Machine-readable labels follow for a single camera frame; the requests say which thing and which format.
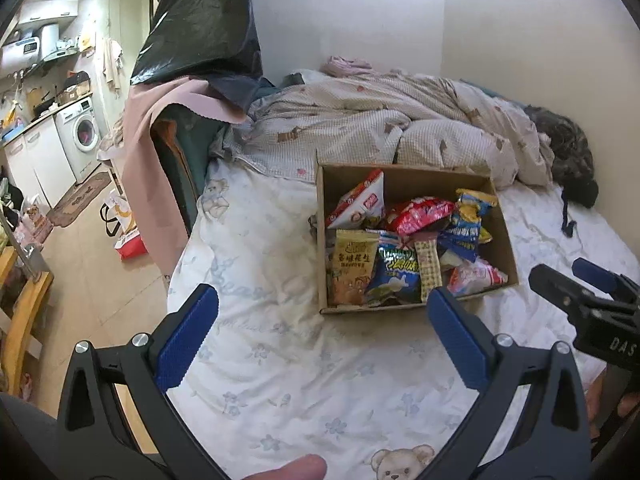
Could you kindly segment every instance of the teddy bear print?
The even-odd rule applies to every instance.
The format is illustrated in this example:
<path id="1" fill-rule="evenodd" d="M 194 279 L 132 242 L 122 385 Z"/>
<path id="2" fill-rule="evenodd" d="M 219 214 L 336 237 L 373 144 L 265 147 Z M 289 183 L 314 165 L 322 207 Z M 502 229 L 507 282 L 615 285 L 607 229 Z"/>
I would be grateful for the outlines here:
<path id="1" fill-rule="evenodd" d="M 229 189 L 225 179 L 211 180 L 202 193 L 202 209 L 206 216 L 219 219 L 229 207 L 222 194 Z"/>
<path id="2" fill-rule="evenodd" d="M 371 468 L 377 480 L 415 480 L 435 454 L 428 444 L 413 449 L 381 449 L 371 458 Z"/>

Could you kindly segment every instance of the floor mat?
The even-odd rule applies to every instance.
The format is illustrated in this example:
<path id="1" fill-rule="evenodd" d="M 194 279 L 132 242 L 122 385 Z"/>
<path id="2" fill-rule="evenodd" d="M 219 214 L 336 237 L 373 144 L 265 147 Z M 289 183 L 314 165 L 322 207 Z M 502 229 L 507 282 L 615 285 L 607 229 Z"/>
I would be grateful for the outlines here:
<path id="1" fill-rule="evenodd" d="M 78 218 L 78 215 L 84 211 L 91 200 L 98 196 L 105 187 L 111 182 L 111 177 L 106 171 L 101 171 L 91 176 L 76 188 L 76 190 L 67 197 L 64 197 L 55 208 L 53 208 L 47 217 L 51 223 L 58 227 L 67 227 Z"/>

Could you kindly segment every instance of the strap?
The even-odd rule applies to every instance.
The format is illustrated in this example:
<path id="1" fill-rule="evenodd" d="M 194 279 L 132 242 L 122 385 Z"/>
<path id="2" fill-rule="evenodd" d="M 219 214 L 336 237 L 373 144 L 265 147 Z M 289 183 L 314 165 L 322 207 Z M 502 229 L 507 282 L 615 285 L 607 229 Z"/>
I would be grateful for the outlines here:
<path id="1" fill-rule="evenodd" d="M 562 191 L 562 232 L 567 238 L 572 238 L 574 236 L 574 228 L 577 224 L 575 220 L 571 220 L 568 222 L 568 208 L 569 203 L 566 199 L 566 195 L 564 190 Z"/>
<path id="2" fill-rule="evenodd" d="M 102 218 L 102 221 L 104 222 L 104 230 L 107 231 L 107 235 L 113 238 L 118 232 L 118 228 L 120 227 L 120 222 L 118 221 L 117 218 L 107 218 L 108 212 L 109 212 L 109 206 L 107 206 L 106 204 L 102 204 L 102 207 L 100 208 L 100 218 Z M 109 231 L 109 224 L 112 224 L 114 222 L 116 225 L 113 227 L 112 230 Z"/>

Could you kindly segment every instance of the bag handle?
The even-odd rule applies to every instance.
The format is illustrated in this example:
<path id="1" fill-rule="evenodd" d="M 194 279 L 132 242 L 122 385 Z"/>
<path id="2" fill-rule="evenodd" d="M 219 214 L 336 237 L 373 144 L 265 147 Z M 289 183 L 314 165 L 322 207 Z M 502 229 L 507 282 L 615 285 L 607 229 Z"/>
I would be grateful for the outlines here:
<path id="1" fill-rule="evenodd" d="M 106 204 L 102 204 L 102 207 L 100 208 L 100 218 L 102 218 L 102 221 L 104 222 L 104 230 L 107 231 L 107 235 L 113 238 L 118 232 L 118 228 L 120 227 L 120 222 L 118 221 L 117 218 L 107 218 L 108 212 L 109 212 L 109 206 L 107 206 Z M 112 224 L 114 222 L 116 222 L 116 225 L 111 231 L 109 231 L 109 224 Z"/>

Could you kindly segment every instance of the finger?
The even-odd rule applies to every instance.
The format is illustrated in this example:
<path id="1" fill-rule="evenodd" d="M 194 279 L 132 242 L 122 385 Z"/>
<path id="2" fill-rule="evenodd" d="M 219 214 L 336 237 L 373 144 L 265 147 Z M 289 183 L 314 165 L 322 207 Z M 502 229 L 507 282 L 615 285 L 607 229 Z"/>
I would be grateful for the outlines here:
<path id="1" fill-rule="evenodd" d="M 248 476 L 244 480 L 322 480 L 326 462 L 318 455 L 306 455 L 280 469 Z"/>
<path id="2" fill-rule="evenodd" d="M 604 383 L 605 373 L 606 369 L 602 371 L 593 383 L 591 383 L 591 386 L 589 386 L 589 389 L 585 394 L 589 422 L 592 422 L 593 419 L 596 418 L 598 410 L 600 409 L 600 396 L 602 394 L 602 384 Z"/>
<path id="3" fill-rule="evenodd" d="M 631 410 L 638 405 L 639 402 L 640 392 L 625 395 L 624 397 L 622 397 L 622 400 L 620 400 L 620 403 L 618 405 L 618 415 L 627 416 L 629 413 L 631 413 Z"/>
<path id="4" fill-rule="evenodd" d="M 589 438 L 593 440 L 594 438 L 598 438 L 600 436 L 600 430 L 596 428 L 593 424 L 589 426 Z"/>

